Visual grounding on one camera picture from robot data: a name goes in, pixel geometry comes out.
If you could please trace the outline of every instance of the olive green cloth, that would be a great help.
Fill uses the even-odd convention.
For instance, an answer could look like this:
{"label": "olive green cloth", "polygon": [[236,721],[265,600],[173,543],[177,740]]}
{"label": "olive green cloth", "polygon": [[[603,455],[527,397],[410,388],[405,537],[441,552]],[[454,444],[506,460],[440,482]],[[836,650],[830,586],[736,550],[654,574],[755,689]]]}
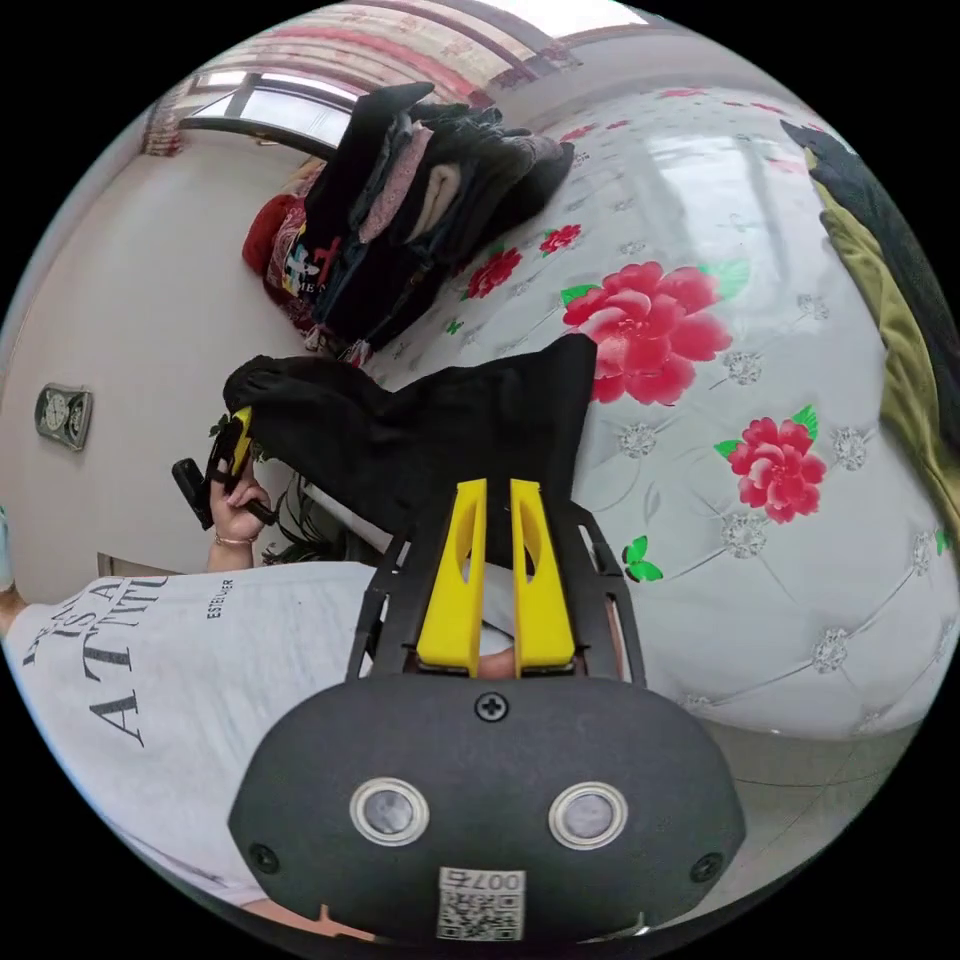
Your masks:
{"label": "olive green cloth", "polygon": [[[804,150],[807,167],[817,161]],[[824,204],[820,222],[860,290],[887,348],[880,418],[897,435],[940,510],[960,566],[960,461],[940,439],[933,366],[917,321],[880,253],[873,234],[812,181]]]}

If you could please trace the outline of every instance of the screw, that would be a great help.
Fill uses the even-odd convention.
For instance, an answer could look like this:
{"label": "screw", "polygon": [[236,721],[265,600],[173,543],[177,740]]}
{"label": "screw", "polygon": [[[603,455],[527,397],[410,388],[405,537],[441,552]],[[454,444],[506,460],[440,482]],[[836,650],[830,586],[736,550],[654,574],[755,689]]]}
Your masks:
{"label": "screw", "polygon": [[506,698],[499,693],[485,693],[477,700],[473,709],[481,720],[486,723],[496,723],[507,715],[510,706]]}
{"label": "screw", "polygon": [[277,855],[262,843],[255,843],[250,847],[250,856],[261,873],[276,873],[280,869]]}
{"label": "screw", "polygon": [[704,854],[691,868],[690,879],[694,883],[706,883],[712,880],[723,866],[722,853]]}

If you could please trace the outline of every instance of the bracelet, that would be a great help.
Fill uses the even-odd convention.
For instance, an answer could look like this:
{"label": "bracelet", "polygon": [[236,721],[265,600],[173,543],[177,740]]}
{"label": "bracelet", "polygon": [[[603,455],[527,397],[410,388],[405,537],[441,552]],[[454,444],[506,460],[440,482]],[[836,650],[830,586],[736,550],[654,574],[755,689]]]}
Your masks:
{"label": "bracelet", "polygon": [[225,540],[217,533],[214,535],[213,542],[214,545],[218,547],[252,547],[257,542],[257,538],[252,537],[249,540]]}

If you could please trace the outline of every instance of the floral bedspread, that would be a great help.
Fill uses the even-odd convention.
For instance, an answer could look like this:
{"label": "floral bedspread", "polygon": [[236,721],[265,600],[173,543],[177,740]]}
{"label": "floral bedspread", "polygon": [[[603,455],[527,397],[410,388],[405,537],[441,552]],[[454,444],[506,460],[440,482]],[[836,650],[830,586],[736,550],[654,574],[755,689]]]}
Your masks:
{"label": "floral bedspread", "polygon": [[574,497],[621,554],[651,687],[721,723],[846,738],[926,713],[960,590],[878,422],[883,344],[784,116],[825,127],[683,88],[543,131],[577,147],[550,207],[365,369],[396,389],[592,337]]}

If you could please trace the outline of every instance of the black blanket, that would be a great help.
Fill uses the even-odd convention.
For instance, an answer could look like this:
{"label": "black blanket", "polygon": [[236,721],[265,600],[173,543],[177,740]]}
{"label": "black blanket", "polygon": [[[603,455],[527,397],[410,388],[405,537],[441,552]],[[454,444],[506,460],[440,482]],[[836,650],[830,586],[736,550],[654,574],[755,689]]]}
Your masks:
{"label": "black blanket", "polygon": [[439,494],[488,480],[487,556],[512,567],[509,481],[567,498],[590,403],[596,344],[565,335],[539,353],[450,367],[391,393],[318,357],[255,357],[227,379],[251,434],[358,516],[402,532]]}

